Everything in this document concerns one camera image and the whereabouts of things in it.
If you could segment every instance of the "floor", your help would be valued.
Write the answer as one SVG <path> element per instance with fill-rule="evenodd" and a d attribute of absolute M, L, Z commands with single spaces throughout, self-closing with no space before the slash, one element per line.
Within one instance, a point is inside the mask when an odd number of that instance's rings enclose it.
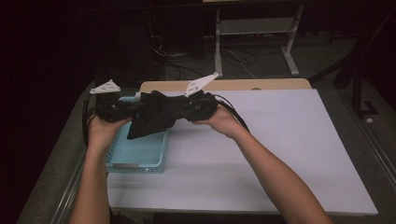
<path fill-rule="evenodd" d="M 158 54 L 166 58 L 164 80 L 196 79 L 214 72 L 213 37 L 205 39 L 202 54 L 183 52 L 176 48 Z M 235 78 L 291 78 L 280 47 L 286 43 L 283 35 L 240 35 L 221 39 L 221 57 L 224 79 Z M 341 60 L 353 47 L 356 39 L 323 35 L 297 36 L 291 50 L 300 72 L 298 77 L 310 78 Z M 363 82 L 363 100 L 370 101 L 378 115 L 358 119 L 351 109 L 351 88 L 337 90 L 332 81 L 338 71 L 312 83 L 325 104 L 346 151 L 352 159 L 379 214 L 364 217 L 332 215 L 334 223 L 395 223 L 396 187 L 396 116 L 373 86 Z M 153 214 L 120 211 L 136 223 L 283 223 L 279 216 Z"/>

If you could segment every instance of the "dark background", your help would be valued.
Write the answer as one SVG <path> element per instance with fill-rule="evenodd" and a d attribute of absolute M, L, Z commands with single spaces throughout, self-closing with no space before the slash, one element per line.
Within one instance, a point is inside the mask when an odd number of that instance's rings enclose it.
<path fill-rule="evenodd" d="M 188 16 L 183 20 L 178 16 L 180 11 L 156 11 L 155 22 L 147 11 L 132 14 L 83 10 L 144 7 L 149 1 L 111 2 L 0 1 L 0 74 L 5 87 L 1 125 L 5 143 L 0 171 L 2 223 L 15 223 L 18 219 L 77 98 L 93 80 L 102 83 L 113 78 L 121 86 L 138 88 L 141 82 L 157 80 L 161 75 L 162 62 L 152 50 L 155 41 L 150 35 L 160 35 L 170 45 L 193 48 L 199 54 L 197 46 L 201 45 L 202 35 L 214 34 L 213 10 L 186 12 Z M 299 34 L 358 35 L 367 24 L 376 24 L 386 14 L 380 9 L 387 2 L 332 1 L 308 6 Z M 233 16 L 246 14 L 237 10 Z M 394 28 L 387 29 L 377 45 L 391 46 L 394 52 L 394 44 L 388 45 L 394 43 Z M 187 35 L 192 43 L 183 41 Z M 379 50 L 373 49 L 372 55 Z M 383 95 L 392 99 L 396 76 L 390 72 L 390 60 L 391 57 L 367 58 L 365 76 L 376 86 L 385 87 Z M 370 69 L 377 69 L 377 63 L 381 63 L 382 75 L 369 75 Z"/>

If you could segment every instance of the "person's right hand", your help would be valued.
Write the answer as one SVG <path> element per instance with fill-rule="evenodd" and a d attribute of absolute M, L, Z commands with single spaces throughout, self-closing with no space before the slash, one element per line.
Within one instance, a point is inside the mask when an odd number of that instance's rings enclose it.
<path fill-rule="evenodd" d="M 240 132 L 247 132 L 247 130 L 233 116 L 233 113 L 222 105 L 218 105 L 218 110 L 210 119 L 195 121 L 193 124 L 207 124 L 213 130 L 218 133 L 223 133 L 232 139 L 240 134 Z"/>

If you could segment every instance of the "white table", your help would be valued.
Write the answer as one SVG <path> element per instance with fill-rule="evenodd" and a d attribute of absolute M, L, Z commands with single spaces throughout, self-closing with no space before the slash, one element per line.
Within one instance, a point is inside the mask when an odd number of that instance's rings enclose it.
<path fill-rule="evenodd" d="M 231 101 L 326 212 L 377 214 L 316 90 L 211 92 Z M 163 174 L 109 174 L 108 193 L 110 206 L 120 209 L 277 214 L 236 144 L 186 120 L 170 130 Z"/>

